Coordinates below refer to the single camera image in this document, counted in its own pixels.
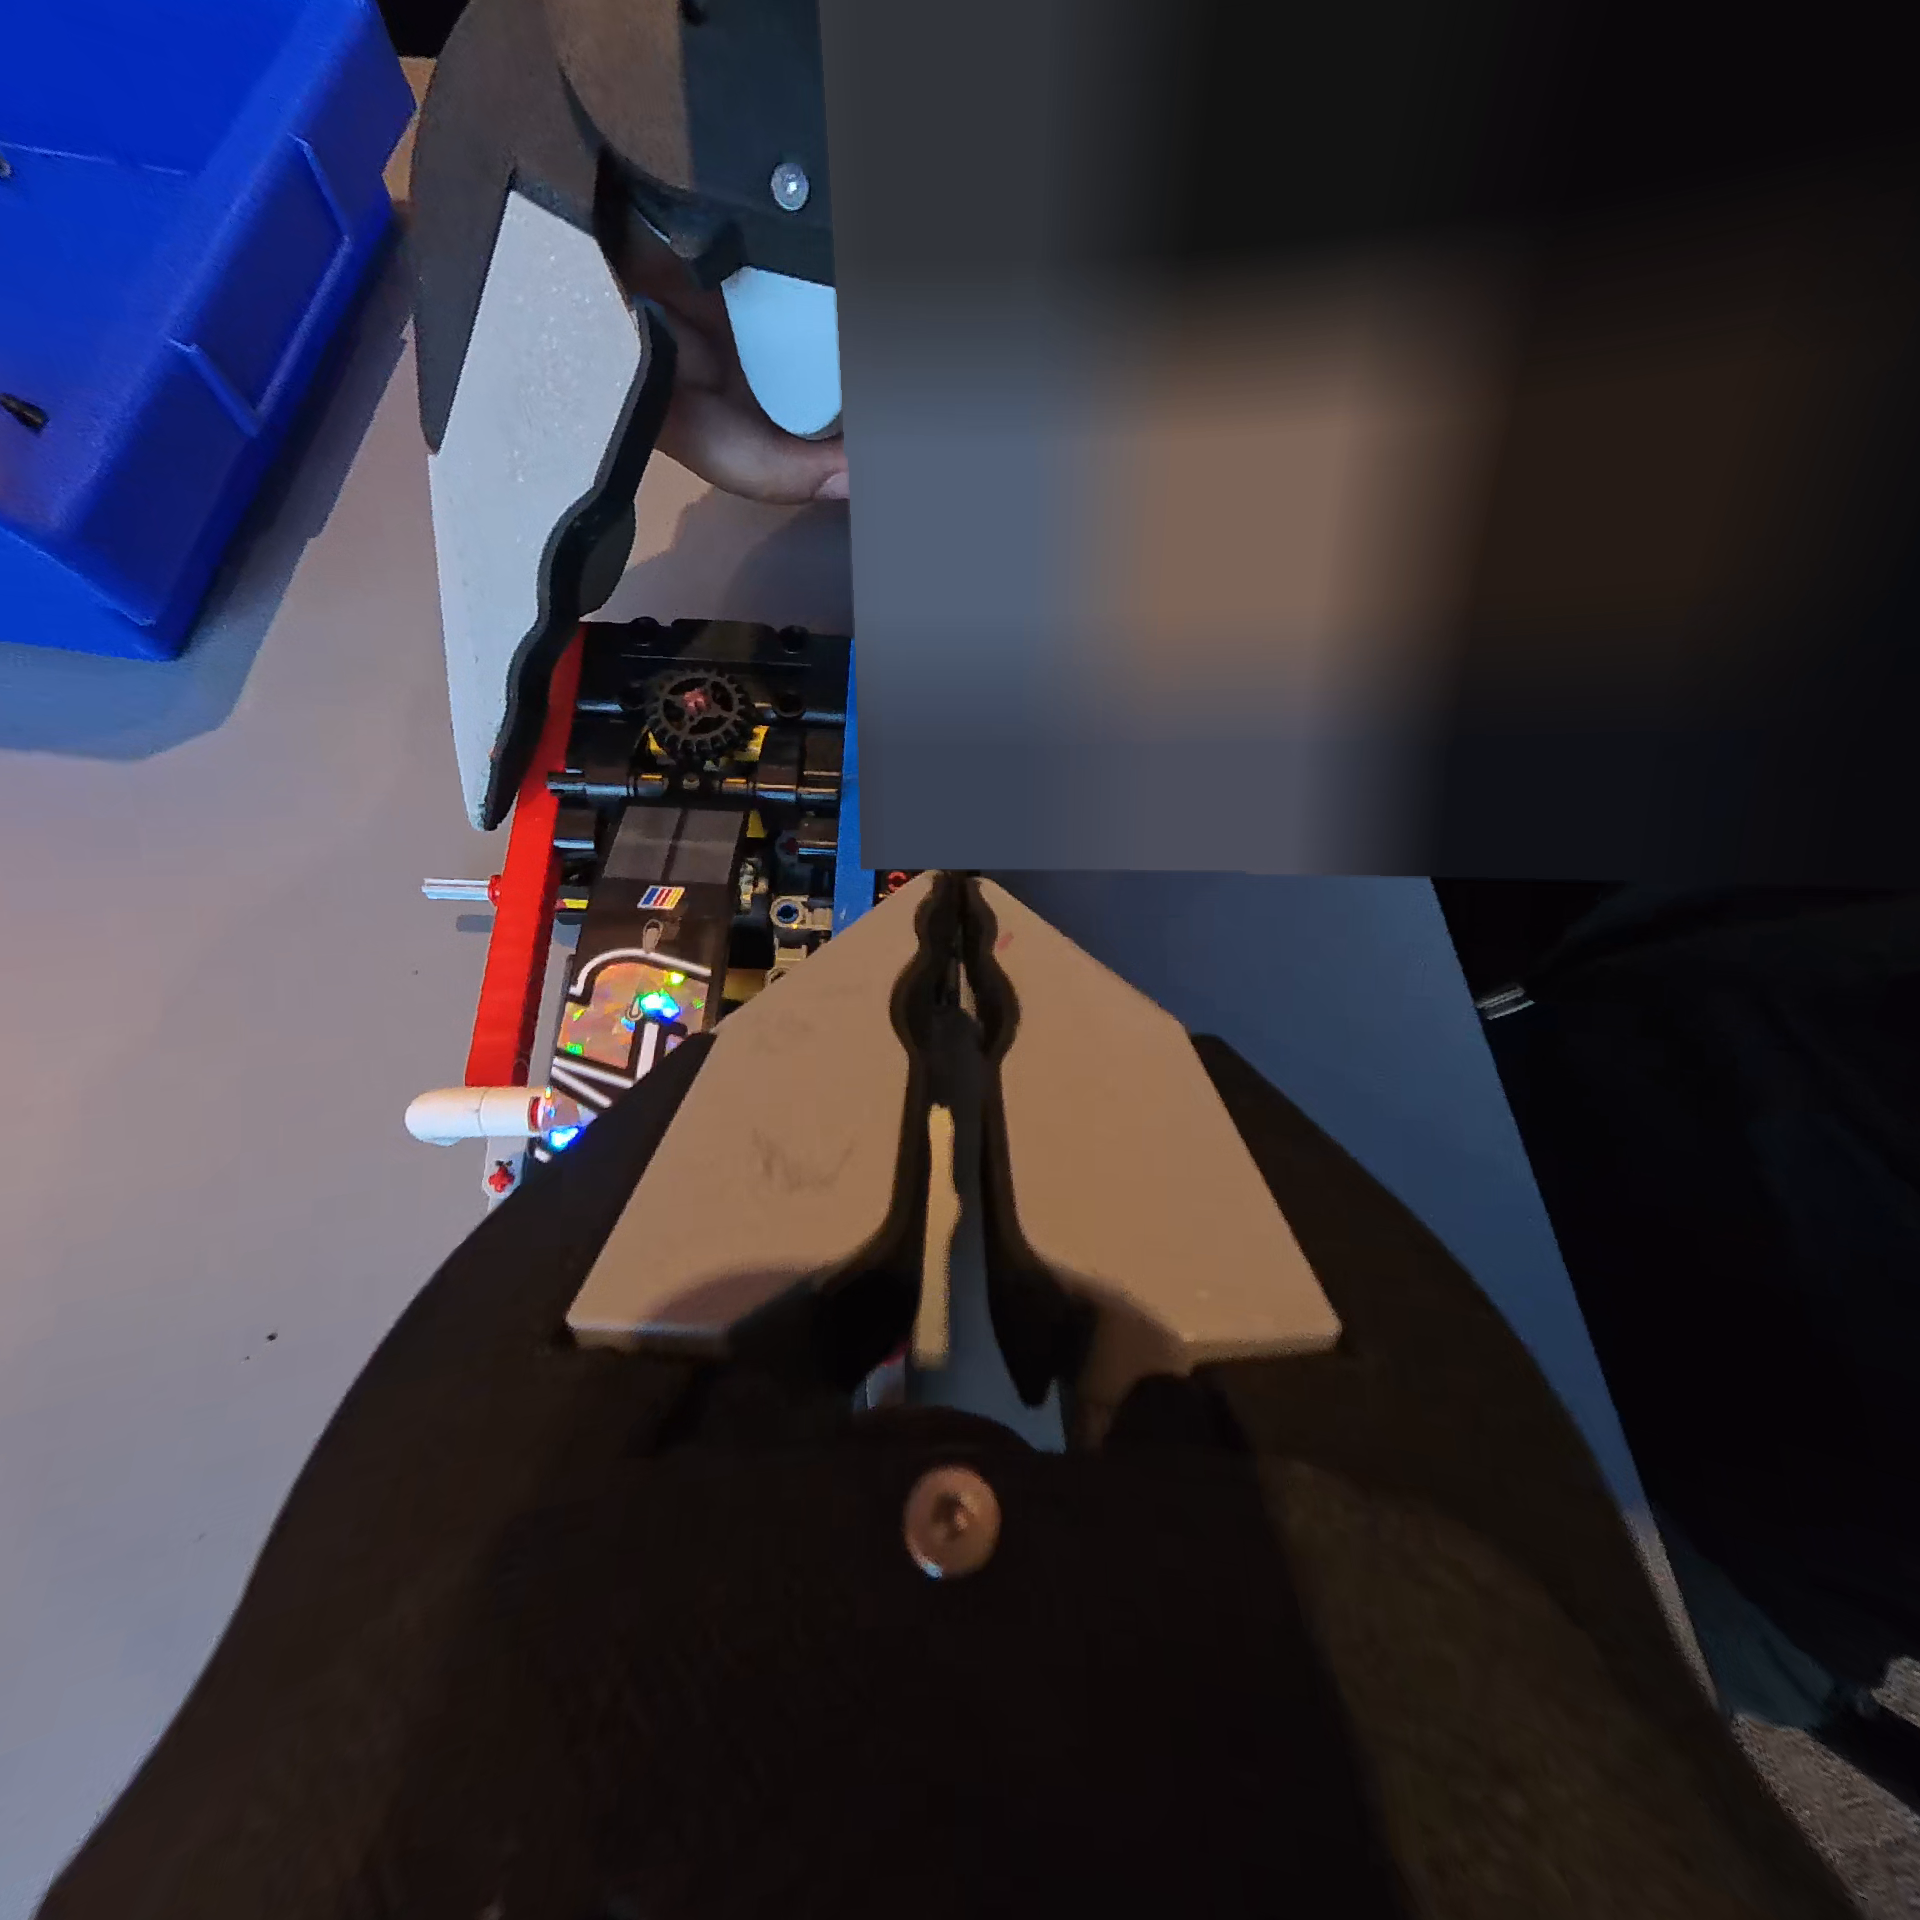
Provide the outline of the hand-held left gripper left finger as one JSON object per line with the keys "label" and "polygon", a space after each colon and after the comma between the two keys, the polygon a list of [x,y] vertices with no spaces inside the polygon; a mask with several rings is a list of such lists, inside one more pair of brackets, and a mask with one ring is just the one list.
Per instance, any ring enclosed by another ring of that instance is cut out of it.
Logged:
{"label": "hand-held left gripper left finger", "polygon": [[591,1353],[865,1386],[922,1298],[945,876],[723,1023],[568,1307]]}

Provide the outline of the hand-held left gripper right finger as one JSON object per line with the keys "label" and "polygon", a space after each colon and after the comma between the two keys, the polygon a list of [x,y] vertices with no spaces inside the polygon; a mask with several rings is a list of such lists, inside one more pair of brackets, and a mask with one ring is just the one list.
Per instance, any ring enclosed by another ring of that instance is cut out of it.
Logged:
{"label": "hand-held left gripper right finger", "polygon": [[1021,1401],[1331,1353],[1339,1319],[1183,1023],[967,880],[981,1216]]}

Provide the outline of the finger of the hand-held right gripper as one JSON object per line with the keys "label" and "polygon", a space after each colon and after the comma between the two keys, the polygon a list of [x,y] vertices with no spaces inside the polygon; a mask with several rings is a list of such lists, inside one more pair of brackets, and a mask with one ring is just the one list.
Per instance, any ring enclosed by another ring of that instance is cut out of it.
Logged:
{"label": "finger of the hand-held right gripper", "polygon": [[632,531],[675,345],[599,241],[509,191],[427,493],[466,818],[512,809],[595,559]]}

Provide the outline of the toy brick car chassis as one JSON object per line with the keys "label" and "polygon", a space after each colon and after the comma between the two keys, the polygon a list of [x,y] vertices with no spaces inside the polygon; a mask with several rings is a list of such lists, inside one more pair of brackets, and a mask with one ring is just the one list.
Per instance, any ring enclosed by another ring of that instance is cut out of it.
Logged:
{"label": "toy brick car chassis", "polygon": [[459,1084],[404,1114],[481,1145],[485,1207],[879,896],[858,850],[853,639],[595,620],[552,682],[504,865],[427,877],[487,931]]}

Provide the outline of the person's right hand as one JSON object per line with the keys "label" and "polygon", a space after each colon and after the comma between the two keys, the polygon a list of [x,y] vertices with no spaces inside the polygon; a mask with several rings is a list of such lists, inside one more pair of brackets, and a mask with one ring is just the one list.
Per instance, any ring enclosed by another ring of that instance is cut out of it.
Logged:
{"label": "person's right hand", "polygon": [[763,505],[849,501],[844,439],[801,439],[752,393],[725,303],[653,296],[677,348],[677,373],[656,449],[712,488]]}

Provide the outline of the blue storage bin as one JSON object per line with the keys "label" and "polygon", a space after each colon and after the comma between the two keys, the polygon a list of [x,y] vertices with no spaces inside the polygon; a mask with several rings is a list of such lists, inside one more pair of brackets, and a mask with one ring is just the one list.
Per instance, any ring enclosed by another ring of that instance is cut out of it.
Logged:
{"label": "blue storage bin", "polygon": [[177,659],[394,221],[369,2],[3,5],[3,640]]}

